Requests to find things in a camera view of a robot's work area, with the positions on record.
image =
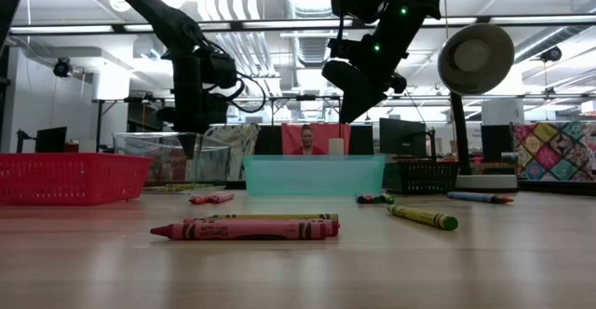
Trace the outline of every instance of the black wire basket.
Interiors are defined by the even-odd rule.
[[[402,195],[444,194],[455,187],[459,164],[408,161],[385,165],[383,188]]]

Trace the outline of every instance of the pink crayon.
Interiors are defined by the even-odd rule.
[[[177,240],[311,240],[325,239],[319,222],[193,222],[151,229],[153,235]]]
[[[219,204],[225,201],[229,201],[233,198],[233,193],[211,193],[205,195],[192,196],[188,201],[190,201],[190,203],[192,204],[204,204],[208,202]]]
[[[327,229],[327,236],[337,236],[337,234],[339,233],[339,222],[333,221],[333,220],[213,219],[213,218],[195,218],[195,219],[184,219],[183,220],[183,223],[192,223],[192,222],[322,222],[325,224],[325,228]]]
[[[217,193],[217,194],[211,195],[210,202],[218,204],[218,203],[222,203],[225,201],[229,201],[233,198],[234,198],[233,193]]]
[[[188,201],[192,204],[204,204],[210,201],[210,197],[208,195],[193,196]]]

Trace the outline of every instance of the red plastic basket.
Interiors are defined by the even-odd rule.
[[[95,206],[139,197],[152,160],[116,154],[0,154],[0,204]]]

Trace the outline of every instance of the crayon tip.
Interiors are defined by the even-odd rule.
[[[170,224],[170,225],[166,225],[166,226],[160,226],[157,228],[153,228],[149,232],[152,235],[163,235],[166,237],[170,237],[173,229],[174,229],[174,225]]]

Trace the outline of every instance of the table surface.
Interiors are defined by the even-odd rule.
[[[520,193],[510,206],[400,197],[453,232],[349,197],[179,195],[93,208],[0,207],[2,308],[596,307],[596,200]],[[168,241],[155,226],[212,213],[340,215],[324,241]]]

